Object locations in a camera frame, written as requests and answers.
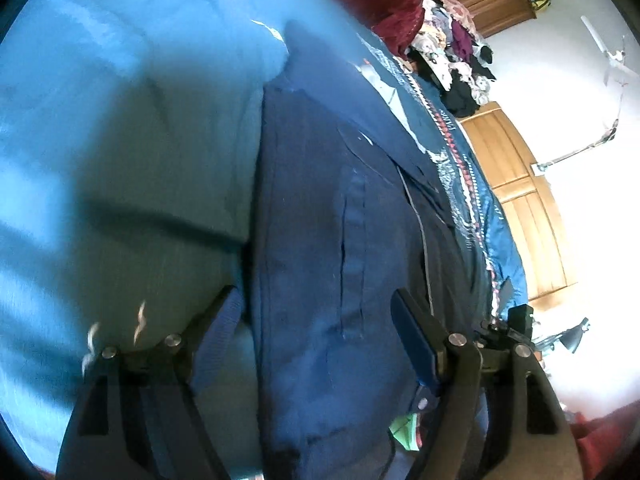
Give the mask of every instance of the wooden door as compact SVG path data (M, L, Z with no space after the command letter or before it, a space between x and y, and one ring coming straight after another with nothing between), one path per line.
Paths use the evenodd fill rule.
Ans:
M558 206L546 178L509 118L489 103L461 121L484 174L504 208L522 258L529 304L548 310L576 293L577 277Z

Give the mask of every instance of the pile of clothes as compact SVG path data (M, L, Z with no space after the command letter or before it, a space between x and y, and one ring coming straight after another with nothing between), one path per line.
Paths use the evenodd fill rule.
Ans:
M388 49L433 82L447 109L468 117L489 102L493 52L457 0L339 0Z

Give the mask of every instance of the white wall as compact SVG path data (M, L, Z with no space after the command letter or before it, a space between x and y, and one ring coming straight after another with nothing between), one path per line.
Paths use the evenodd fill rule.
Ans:
M620 85L580 20L611 50L627 34L627 65L640 47L610 0L552 0L530 20L489 38L498 101L539 162L597 140L617 113ZM549 361L559 397L587 416L640 398L640 80L630 81L617 137L550 170L547 178L574 244L583 285L577 304L543 316L561 330L592 321L576 355Z

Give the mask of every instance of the navy blue jacket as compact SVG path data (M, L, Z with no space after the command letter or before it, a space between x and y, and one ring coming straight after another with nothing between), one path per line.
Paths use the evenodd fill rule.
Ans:
M390 315L407 288L469 333L470 302L436 167L360 75L287 27L289 61L264 91L252 320L264 468L278 479L377 479L391 421L417 379Z

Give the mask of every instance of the black lamp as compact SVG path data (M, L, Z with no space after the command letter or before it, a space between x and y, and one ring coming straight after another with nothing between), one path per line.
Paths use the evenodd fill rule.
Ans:
M559 340L569 352L575 354L575 351L582 341L582 335L587 332L590 326L589 319L585 317L580 324L559 334L545 337L542 341L537 342L536 350L543 352L550 348L552 349L555 342Z

